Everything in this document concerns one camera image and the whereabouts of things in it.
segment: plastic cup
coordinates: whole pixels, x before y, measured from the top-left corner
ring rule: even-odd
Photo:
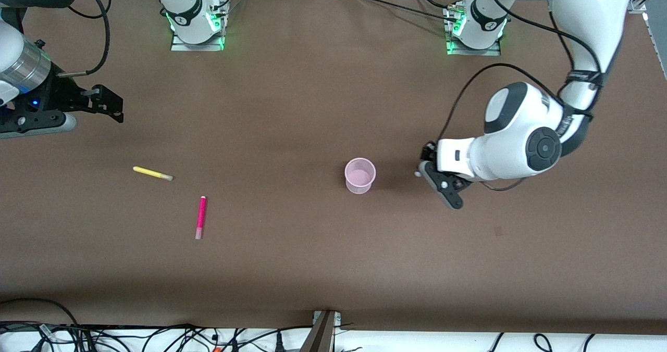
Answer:
[[[366,158],[354,158],[345,166],[345,185],[357,195],[366,193],[375,179],[375,166]]]

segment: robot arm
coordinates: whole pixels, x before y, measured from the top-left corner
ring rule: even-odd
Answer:
[[[472,182],[535,176],[581,144],[590,118],[575,109],[593,108],[619,47],[628,1],[553,1],[561,29],[588,44],[601,69],[583,46],[571,42],[576,70],[562,91],[564,106],[526,82],[515,82],[489,101],[483,136],[424,146],[419,172],[448,206],[460,209],[458,191]]]
[[[498,1],[509,9],[516,0]],[[458,5],[464,6],[464,16],[453,35],[469,48],[491,47],[507,24],[507,12],[494,0],[464,0]]]
[[[221,16],[225,12],[220,0],[160,1],[172,29],[184,43],[203,43],[222,29]]]

